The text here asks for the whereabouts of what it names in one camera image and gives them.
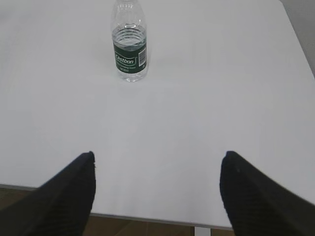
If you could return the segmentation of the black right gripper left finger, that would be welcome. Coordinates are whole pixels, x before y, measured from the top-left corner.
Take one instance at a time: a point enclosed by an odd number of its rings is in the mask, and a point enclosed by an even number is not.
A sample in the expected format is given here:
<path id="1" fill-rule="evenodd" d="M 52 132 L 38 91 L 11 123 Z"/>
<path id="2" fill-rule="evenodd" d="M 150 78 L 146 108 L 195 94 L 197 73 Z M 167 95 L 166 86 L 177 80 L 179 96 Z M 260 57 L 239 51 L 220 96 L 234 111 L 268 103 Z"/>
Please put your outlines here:
<path id="1" fill-rule="evenodd" d="M 2 236 L 81 236 L 96 192 L 95 156 L 82 153 L 23 199 L 0 211 Z"/>

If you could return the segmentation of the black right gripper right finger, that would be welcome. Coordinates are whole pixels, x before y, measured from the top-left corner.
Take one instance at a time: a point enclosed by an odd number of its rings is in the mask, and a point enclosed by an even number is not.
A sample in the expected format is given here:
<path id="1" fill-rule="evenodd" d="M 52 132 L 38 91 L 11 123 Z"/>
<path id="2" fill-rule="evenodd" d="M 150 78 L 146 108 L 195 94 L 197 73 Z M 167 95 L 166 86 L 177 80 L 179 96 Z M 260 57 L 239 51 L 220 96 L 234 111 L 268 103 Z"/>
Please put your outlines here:
<path id="1" fill-rule="evenodd" d="M 220 194 L 237 236 L 313 236 L 315 206 L 234 151 L 221 163 Z"/>

